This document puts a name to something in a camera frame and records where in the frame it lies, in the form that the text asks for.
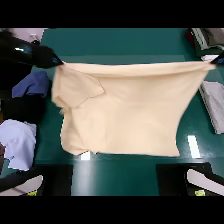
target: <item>beige cloth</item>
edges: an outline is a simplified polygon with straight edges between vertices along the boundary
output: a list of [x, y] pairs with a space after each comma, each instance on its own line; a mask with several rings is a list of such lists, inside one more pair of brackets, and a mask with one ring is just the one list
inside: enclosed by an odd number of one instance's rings
[[57, 67], [52, 100], [63, 108], [62, 147], [75, 155], [179, 156], [179, 121], [211, 69], [208, 62]]

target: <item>teal tabletop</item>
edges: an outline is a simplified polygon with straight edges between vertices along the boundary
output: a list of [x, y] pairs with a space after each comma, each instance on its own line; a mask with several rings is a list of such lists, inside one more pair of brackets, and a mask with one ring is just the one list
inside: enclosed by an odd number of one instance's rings
[[[54, 49], [65, 62], [138, 64], [200, 60], [184, 37], [186, 28], [58, 28], [44, 32], [41, 45]], [[54, 69], [47, 69], [52, 80]], [[224, 83], [222, 69], [208, 81]], [[180, 157], [93, 154], [82, 159], [60, 143], [63, 117], [51, 99], [38, 128], [36, 164], [73, 164], [72, 195], [159, 195], [156, 164], [210, 162], [224, 177], [224, 136], [211, 125], [199, 92], [185, 111], [176, 142]]]

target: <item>table surface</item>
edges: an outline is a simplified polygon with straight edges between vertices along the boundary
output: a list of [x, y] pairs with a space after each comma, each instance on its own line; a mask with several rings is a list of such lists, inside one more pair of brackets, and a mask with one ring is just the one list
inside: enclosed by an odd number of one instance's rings
[[[197, 61], [184, 37], [186, 28], [68, 28], [45, 30], [41, 45], [54, 49], [66, 62], [133, 64]], [[52, 79], [54, 69], [46, 70]], [[222, 68], [210, 71], [208, 81], [224, 84]], [[224, 135], [217, 135], [199, 92], [178, 127], [178, 158], [145, 155], [91, 154], [88, 161], [63, 151], [62, 115], [51, 99], [38, 128], [36, 164], [74, 164], [73, 195], [159, 195], [156, 164], [210, 162], [224, 177]], [[192, 158], [188, 136], [196, 137], [200, 158]]]

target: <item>navy blue cloth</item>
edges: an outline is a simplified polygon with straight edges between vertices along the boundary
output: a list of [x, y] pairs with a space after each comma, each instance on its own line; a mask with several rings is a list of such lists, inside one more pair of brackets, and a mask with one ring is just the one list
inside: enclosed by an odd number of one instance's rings
[[12, 89], [12, 98], [25, 95], [47, 96], [49, 79], [45, 71], [31, 72]]

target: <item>pile of clothes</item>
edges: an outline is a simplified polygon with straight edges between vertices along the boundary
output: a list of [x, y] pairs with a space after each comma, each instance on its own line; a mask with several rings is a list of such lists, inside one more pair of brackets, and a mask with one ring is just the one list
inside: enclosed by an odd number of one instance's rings
[[29, 170], [36, 144], [36, 125], [45, 112], [49, 86], [45, 71], [31, 72], [12, 89], [12, 98], [1, 100], [0, 143], [8, 168]]
[[186, 37], [203, 61], [212, 61], [224, 51], [224, 28], [189, 28]]

